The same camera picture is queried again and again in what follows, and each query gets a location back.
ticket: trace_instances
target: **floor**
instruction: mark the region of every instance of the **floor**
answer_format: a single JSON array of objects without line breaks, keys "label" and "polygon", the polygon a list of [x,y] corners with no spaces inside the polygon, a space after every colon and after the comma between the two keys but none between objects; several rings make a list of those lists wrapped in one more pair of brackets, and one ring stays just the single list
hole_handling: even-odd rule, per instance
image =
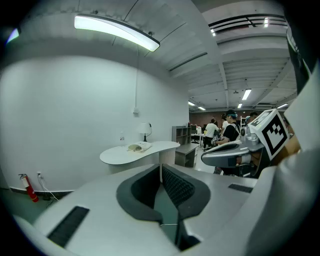
[{"label": "floor", "polygon": [[44,201],[41,197],[38,202],[33,202],[27,194],[12,192],[9,189],[0,189],[0,199],[11,214],[22,217],[30,224],[33,224],[47,207],[55,203]]},{"label": "floor", "polygon": [[201,155],[203,154],[204,150],[202,149],[202,147],[198,147],[198,154],[195,160],[195,165],[194,165],[194,169],[197,171],[201,171],[201,172],[206,172],[206,173],[211,173],[213,174],[215,171],[215,167],[214,166],[209,166],[204,164],[204,162],[202,162],[201,160]]}]

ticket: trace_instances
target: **red fire extinguisher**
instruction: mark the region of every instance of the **red fire extinguisher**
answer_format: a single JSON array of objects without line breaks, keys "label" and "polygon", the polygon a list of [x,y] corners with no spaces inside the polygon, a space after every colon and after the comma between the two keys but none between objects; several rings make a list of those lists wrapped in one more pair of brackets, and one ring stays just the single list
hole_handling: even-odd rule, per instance
[{"label": "red fire extinguisher", "polygon": [[31,183],[28,179],[28,176],[26,174],[19,174],[19,175],[21,175],[20,180],[22,180],[22,183],[29,197],[32,199],[33,202],[38,202],[39,198],[37,197],[34,189],[32,188]]}]

